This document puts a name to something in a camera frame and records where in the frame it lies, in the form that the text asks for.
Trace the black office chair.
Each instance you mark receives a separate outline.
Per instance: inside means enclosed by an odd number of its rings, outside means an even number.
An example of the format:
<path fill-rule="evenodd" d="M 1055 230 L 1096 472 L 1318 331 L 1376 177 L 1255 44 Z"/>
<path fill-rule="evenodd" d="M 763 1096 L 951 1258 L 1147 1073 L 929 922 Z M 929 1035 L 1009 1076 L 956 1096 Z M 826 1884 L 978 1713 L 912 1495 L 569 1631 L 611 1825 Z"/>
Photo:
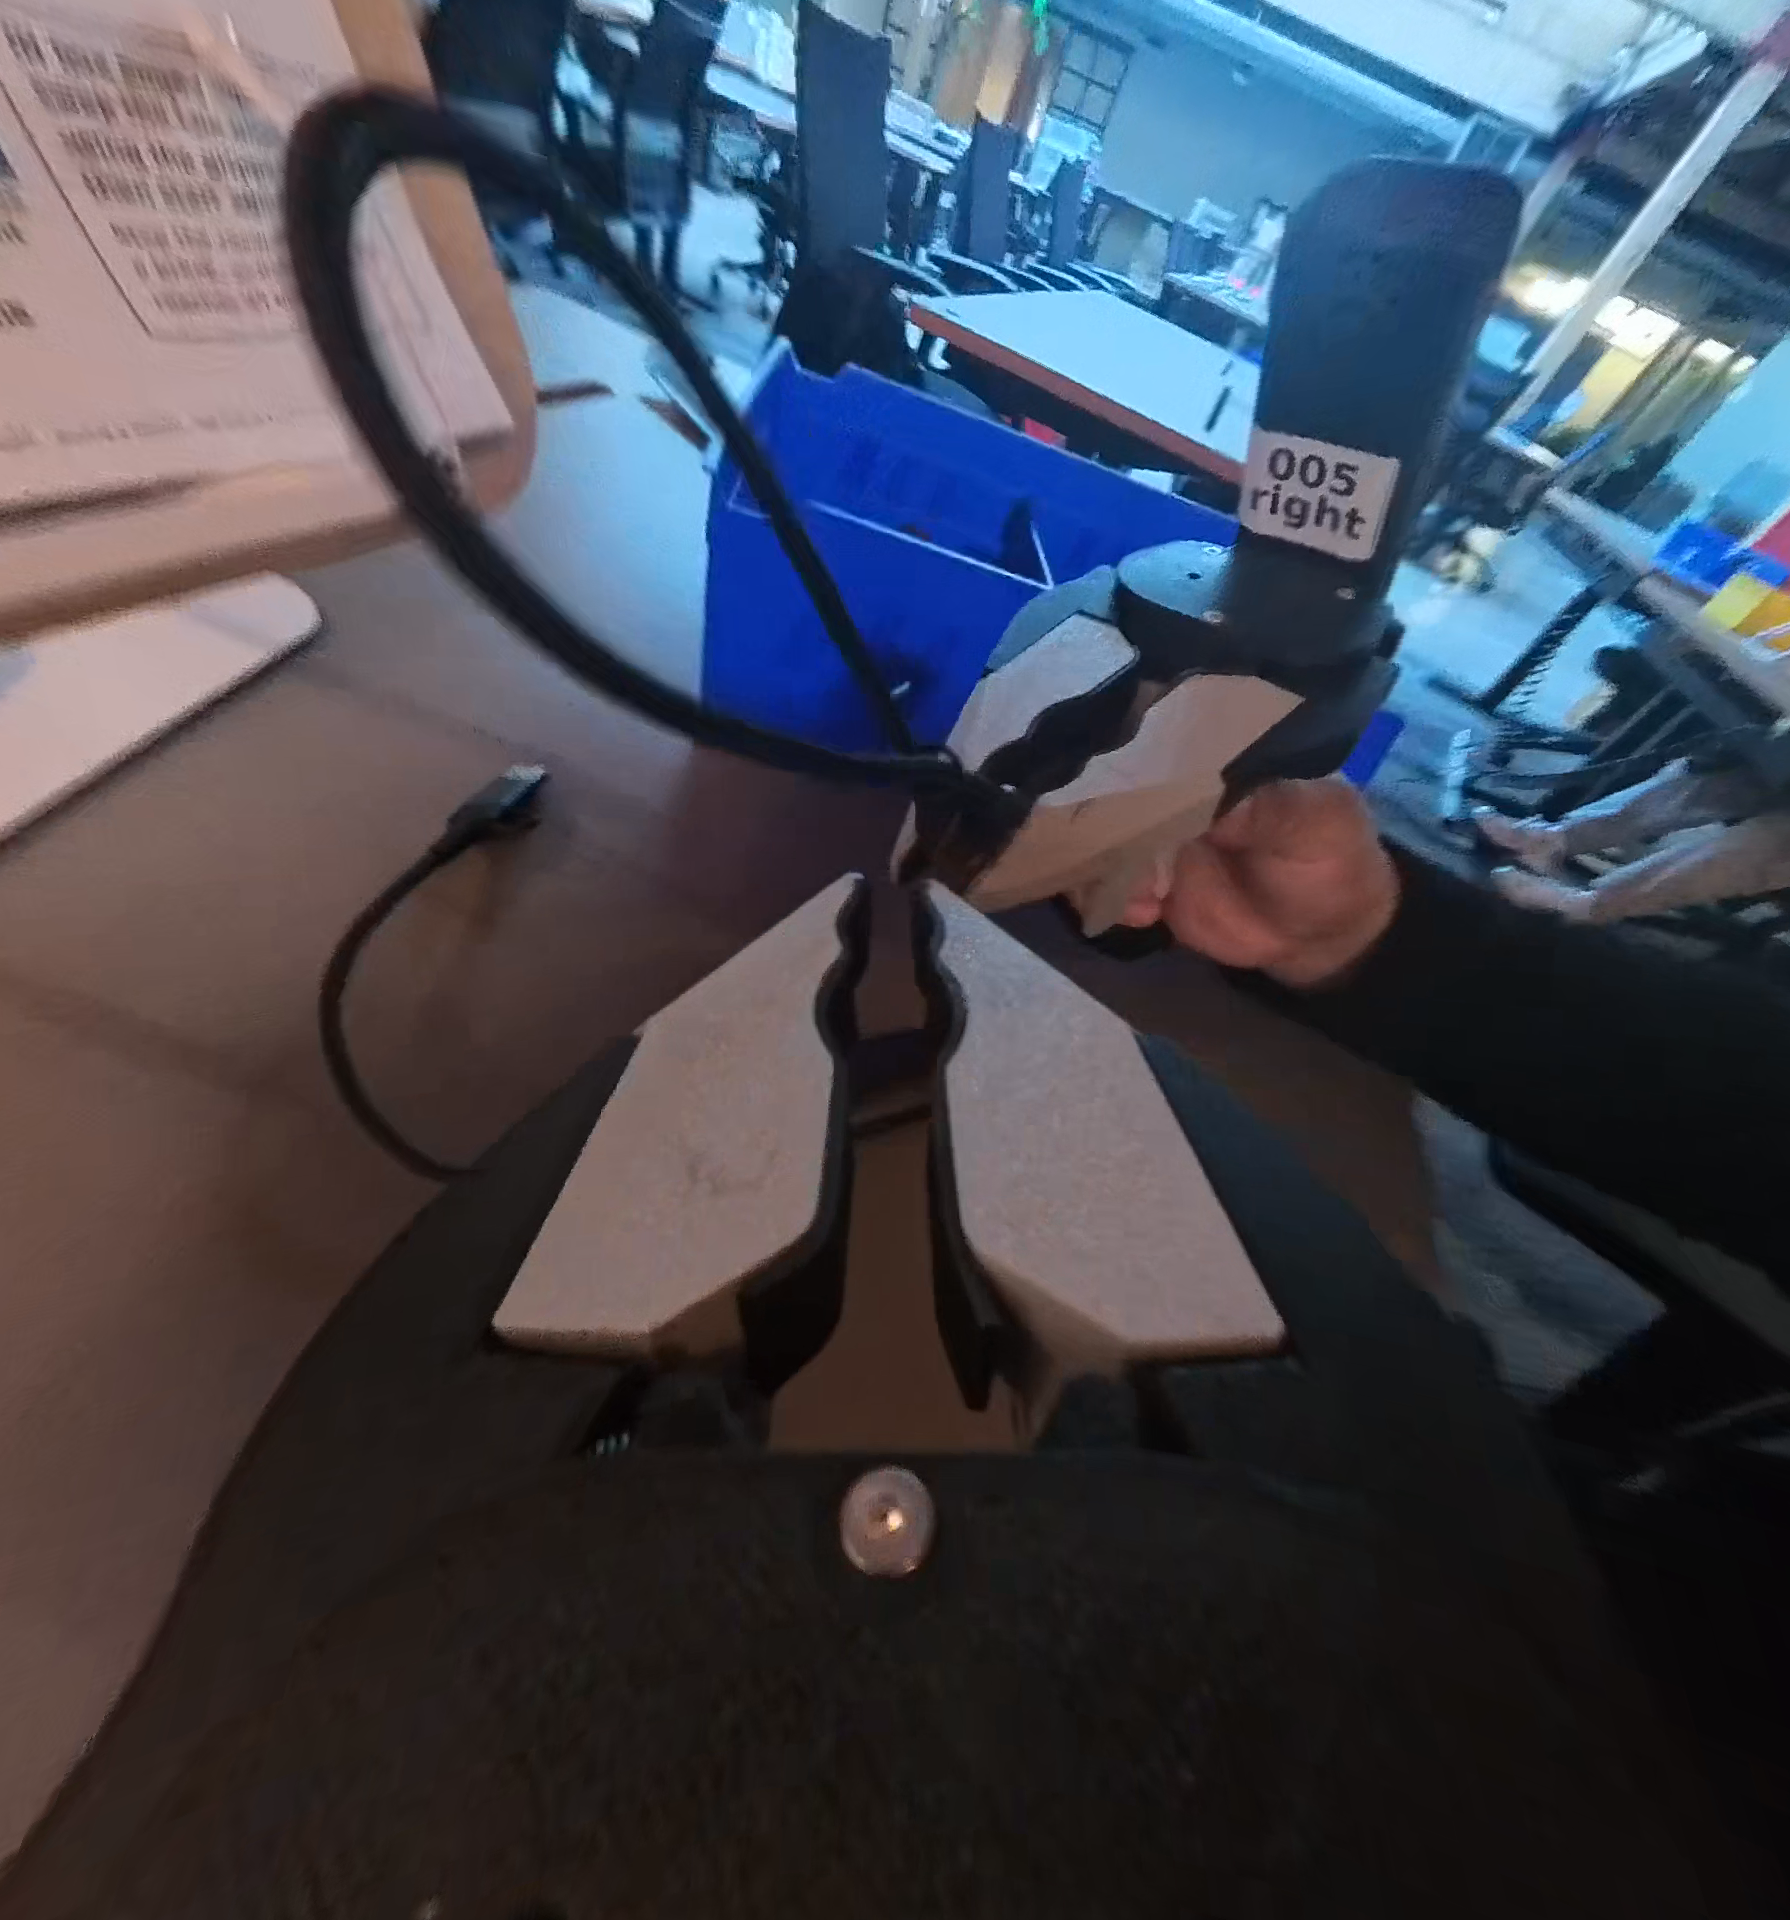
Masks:
<path fill-rule="evenodd" d="M 815 373 L 846 365 L 923 385 L 908 300 L 942 282 L 889 245 L 889 41 L 798 6 L 792 268 L 776 336 Z"/>

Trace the white stand base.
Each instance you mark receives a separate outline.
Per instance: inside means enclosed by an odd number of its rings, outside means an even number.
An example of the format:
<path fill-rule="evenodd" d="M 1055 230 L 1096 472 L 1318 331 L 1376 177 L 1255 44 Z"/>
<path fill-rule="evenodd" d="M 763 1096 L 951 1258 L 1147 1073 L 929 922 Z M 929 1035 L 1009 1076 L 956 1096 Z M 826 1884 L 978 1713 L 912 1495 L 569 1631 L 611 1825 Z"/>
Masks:
<path fill-rule="evenodd" d="M 326 615 L 285 573 L 0 642 L 0 845 L 218 708 Z"/>

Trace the grey work table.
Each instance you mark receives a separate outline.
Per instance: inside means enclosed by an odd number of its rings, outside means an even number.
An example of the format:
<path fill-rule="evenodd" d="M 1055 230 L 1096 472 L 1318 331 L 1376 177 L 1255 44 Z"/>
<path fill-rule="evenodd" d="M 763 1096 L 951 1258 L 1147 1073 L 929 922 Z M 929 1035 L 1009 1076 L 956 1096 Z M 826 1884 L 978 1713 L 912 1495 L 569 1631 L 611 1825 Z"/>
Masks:
<path fill-rule="evenodd" d="M 1258 365 L 1103 292 L 913 296 L 908 321 L 1073 452 L 1238 482 Z"/>

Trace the blue plastic bin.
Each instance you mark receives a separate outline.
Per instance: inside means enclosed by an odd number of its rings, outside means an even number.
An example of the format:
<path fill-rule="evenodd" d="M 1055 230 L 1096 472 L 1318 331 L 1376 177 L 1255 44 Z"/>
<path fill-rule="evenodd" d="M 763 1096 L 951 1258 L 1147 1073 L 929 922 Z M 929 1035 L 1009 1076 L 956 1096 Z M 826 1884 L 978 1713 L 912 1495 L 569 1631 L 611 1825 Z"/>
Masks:
<path fill-rule="evenodd" d="M 1418 504 L 1440 428 L 1400 424 L 1399 393 L 1355 393 L 1318 365 L 1304 326 L 1294 339 L 1272 336 L 1262 373 L 1272 419 L 1249 428 L 1238 513 L 1040 443 L 961 389 L 926 393 L 861 365 L 803 369 L 777 336 L 741 419 L 908 728 L 942 744 L 1006 625 L 1046 594 L 978 559 L 1019 495 L 1035 500 L 1049 591 L 1165 543 L 1226 557 L 1238 536 L 1245 557 L 1268 542 L 1364 572 L 1393 559 L 1391 523 Z M 708 543 L 703 702 L 832 752 L 889 752 L 884 712 L 843 661 L 730 446 L 714 465 Z"/>

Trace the person's right hand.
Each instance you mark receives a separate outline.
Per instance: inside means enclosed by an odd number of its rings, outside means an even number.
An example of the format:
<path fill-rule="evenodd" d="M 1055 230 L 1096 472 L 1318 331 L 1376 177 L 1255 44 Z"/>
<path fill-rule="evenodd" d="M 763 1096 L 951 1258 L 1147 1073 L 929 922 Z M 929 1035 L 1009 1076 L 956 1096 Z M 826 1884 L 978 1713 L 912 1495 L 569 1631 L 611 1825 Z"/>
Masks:
<path fill-rule="evenodd" d="M 1355 786 L 1268 782 L 1155 863 L 1126 930 L 1166 930 L 1197 957 L 1322 989 L 1391 933 L 1400 873 Z"/>

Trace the yellow plastic bin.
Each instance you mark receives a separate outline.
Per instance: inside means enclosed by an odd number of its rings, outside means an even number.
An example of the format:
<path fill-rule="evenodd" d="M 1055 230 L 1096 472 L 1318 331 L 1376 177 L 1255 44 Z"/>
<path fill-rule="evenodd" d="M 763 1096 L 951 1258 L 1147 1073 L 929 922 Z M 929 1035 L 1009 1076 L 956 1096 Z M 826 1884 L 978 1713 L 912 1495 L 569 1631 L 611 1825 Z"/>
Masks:
<path fill-rule="evenodd" d="M 1744 636 L 1769 656 L 1790 655 L 1790 591 L 1736 572 L 1720 594 L 1702 602 L 1702 615 L 1720 626 Z"/>

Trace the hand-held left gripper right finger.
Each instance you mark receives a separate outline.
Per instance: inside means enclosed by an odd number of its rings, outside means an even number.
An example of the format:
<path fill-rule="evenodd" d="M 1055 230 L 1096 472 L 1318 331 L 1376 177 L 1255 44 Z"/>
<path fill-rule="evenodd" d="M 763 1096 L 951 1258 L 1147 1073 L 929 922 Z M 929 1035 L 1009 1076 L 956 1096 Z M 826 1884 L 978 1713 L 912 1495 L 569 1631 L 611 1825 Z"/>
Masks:
<path fill-rule="evenodd" d="M 972 1411 L 1289 1347 L 1137 1029 L 944 885 L 917 885 L 933 1313 Z"/>

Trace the instruction sheet on board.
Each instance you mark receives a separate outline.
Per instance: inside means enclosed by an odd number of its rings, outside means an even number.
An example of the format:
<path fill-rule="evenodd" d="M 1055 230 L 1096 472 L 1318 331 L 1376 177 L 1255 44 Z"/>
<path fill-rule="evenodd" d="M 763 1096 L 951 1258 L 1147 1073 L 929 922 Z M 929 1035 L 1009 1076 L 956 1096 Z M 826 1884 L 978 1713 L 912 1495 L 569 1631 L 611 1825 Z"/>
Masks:
<path fill-rule="evenodd" d="M 354 82 L 432 93 L 421 2 L 0 2 L 0 642 L 401 531 L 285 248 Z"/>

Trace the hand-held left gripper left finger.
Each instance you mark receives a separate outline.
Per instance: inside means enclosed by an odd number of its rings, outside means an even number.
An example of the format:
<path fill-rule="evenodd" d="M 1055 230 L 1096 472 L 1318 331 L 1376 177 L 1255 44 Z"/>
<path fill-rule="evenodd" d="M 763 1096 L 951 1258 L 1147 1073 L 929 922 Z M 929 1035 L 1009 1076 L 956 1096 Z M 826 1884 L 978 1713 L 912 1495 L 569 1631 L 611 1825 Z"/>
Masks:
<path fill-rule="evenodd" d="M 843 1315 L 849 1049 L 871 887 L 839 877 L 650 1016 L 494 1336 L 777 1394 Z"/>

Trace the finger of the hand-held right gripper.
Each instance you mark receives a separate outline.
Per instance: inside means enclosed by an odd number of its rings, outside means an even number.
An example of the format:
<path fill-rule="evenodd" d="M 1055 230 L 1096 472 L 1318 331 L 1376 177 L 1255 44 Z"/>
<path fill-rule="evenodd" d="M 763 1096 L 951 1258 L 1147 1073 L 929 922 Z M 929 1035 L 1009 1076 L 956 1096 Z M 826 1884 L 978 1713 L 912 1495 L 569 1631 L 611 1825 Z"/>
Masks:
<path fill-rule="evenodd" d="M 1055 790 L 1118 733 L 1141 656 L 1106 621 L 1067 615 L 991 664 L 951 725 L 951 756 L 1015 790 Z"/>
<path fill-rule="evenodd" d="M 1258 676 L 1189 676 L 1141 713 L 1126 744 L 1031 796 L 996 853 L 947 849 L 947 829 L 926 829 L 913 806 L 897 877 L 933 877 L 985 914 L 1057 894 L 1118 914 L 1128 887 L 1211 820 L 1230 759 L 1294 712 L 1298 695 Z"/>

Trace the person's right forearm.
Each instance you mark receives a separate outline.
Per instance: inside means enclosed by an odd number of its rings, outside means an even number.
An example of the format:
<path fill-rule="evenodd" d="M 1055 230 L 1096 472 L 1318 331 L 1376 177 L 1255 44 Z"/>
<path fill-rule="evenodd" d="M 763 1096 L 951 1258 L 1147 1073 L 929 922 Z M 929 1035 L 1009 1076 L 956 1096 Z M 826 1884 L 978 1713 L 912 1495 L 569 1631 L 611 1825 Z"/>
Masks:
<path fill-rule="evenodd" d="M 1410 853 L 1386 933 L 1292 1020 L 1790 1294 L 1790 994 L 1522 912 Z"/>

